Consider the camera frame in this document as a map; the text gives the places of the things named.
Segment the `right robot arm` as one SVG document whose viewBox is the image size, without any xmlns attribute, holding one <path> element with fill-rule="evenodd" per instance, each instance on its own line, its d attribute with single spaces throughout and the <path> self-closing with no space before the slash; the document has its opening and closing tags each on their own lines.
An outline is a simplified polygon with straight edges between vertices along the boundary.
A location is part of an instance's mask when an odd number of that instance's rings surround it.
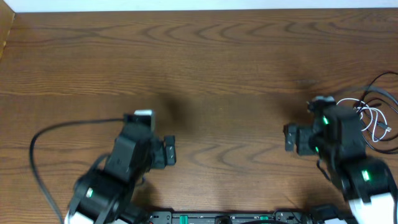
<svg viewBox="0 0 398 224">
<path fill-rule="evenodd" d="M 366 154 L 359 115 L 334 103 L 310 105 L 313 123 L 284 126 L 285 150 L 317 155 L 356 223 L 397 223 L 397 184 L 388 165 Z"/>
</svg>

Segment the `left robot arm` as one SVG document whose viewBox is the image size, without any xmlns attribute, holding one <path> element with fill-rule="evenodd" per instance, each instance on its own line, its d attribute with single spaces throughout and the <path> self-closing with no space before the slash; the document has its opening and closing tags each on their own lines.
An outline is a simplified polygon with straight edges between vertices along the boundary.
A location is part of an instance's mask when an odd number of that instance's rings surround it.
<svg viewBox="0 0 398 224">
<path fill-rule="evenodd" d="M 126 123 L 99 169 L 94 164 L 74 187 L 65 223 L 148 223 L 150 214 L 131 202 L 144 174 L 175 165 L 175 136 L 158 138 L 150 126 Z"/>
</svg>

